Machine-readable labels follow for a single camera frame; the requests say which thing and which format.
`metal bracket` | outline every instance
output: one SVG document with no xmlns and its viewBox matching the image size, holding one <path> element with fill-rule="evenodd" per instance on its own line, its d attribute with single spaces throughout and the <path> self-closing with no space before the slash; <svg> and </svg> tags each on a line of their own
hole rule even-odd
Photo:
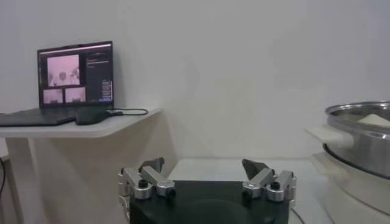
<svg viewBox="0 0 390 224">
<path fill-rule="evenodd" d="M 118 173 L 118 200 L 123 206 L 127 221 L 130 220 L 129 200 L 134 197 L 145 200 L 152 196 L 152 185 L 142 179 L 133 168 L 124 168 Z"/>
<path fill-rule="evenodd" d="M 176 196 L 175 182 L 166 179 L 151 166 L 142 167 L 141 176 L 156 187 L 158 195 L 168 199 Z"/>
<path fill-rule="evenodd" d="M 275 172 L 272 169 L 264 168 L 251 180 L 243 182 L 243 196 L 246 200 L 261 196 L 262 189 L 273 182 Z"/>
<path fill-rule="evenodd" d="M 297 178 L 291 171 L 283 170 L 274 182 L 266 186 L 267 198 L 271 201 L 288 200 L 290 208 L 295 206 Z"/>
</svg>

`table leg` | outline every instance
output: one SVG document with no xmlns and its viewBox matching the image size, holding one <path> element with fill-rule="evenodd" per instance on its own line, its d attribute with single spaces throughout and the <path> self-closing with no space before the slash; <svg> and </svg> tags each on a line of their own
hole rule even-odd
<svg viewBox="0 0 390 224">
<path fill-rule="evenodd" d="M 22 213 L 22 224 L 46 224 L 39 181 L 34 156 L 33 144 L 27 138 L 6 138 L 10 155 L 13 177 Z"/>
</svg>

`stainless steel bowl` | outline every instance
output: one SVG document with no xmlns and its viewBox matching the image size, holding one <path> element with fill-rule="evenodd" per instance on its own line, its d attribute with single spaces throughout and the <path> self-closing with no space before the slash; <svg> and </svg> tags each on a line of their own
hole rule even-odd
<svg viewBox="0 0 390 224">
<path fill-rule="evenodd" d="M 371 114 L 390 121 L 390 102 L 336 105 L 327 108 L 325 112 L 328 125 L 350 134 L 353 144 L 337 147 L 324 142 L 324 149 L 350 166 L 390 179 L 390 126 L 359 122 Z"/>
</svg>

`white table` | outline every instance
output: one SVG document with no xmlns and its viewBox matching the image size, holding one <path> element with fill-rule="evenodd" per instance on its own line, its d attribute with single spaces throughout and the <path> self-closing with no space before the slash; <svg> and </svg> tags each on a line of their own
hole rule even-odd
<svg viewBox="0 0 390 224">
<path fill-rule="evenodd" d="M 303 159 L 252 159 L 267 164 L 277 173 L 293 171 L 297 176 L 295 210 L 305 223 L 333 223 L 318 202 L 327 178 L 317 173 L 314 166 Z M 246 181 L 240 159 L 181 159 L 168 177 L 170 180 Z"/>
<path fill-rule="evenodd" d="M 98 124 L 77 126 L 74 122 L 56 127 L 2 127 L 0 138 L 5 138 L 12 163 L 13 176 L 25 224 L 48 224 L 39 190 L 34 138 L 100 138 L 111 135 L 161 109 L 151 110 L 145 116 L 110 117 Z"/>
</svg>

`desk surface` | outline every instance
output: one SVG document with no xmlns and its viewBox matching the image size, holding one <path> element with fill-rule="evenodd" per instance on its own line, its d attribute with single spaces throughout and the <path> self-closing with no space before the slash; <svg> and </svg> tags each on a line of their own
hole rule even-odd
<svg viewBox="0 0 390 224">
<path fill-rule="evenodd" d="M 318 197 L 324 189 L 327 178 L 317 173 L 314 166 L 305 159 L 253 159 L 266 163 L 277 173 L 290 170 L 297 176 L 297 204 L 295 210 L 305 223 L 333 223 Z M 240 159 L 181 159 L 168 177 L 170 180 L 215 180 L 246 181 L 247 177 Z"/>
<path fill-rule="evenodd" d="M 51 127 L 1 127 L 0 138 L 100 138 L 111 135 L 143 119 L 153 116 L 161 109 L 150 110 L 144 116 L 110 117 L 98 124 L 77 126 L 74 122 Z"/>
</svg>

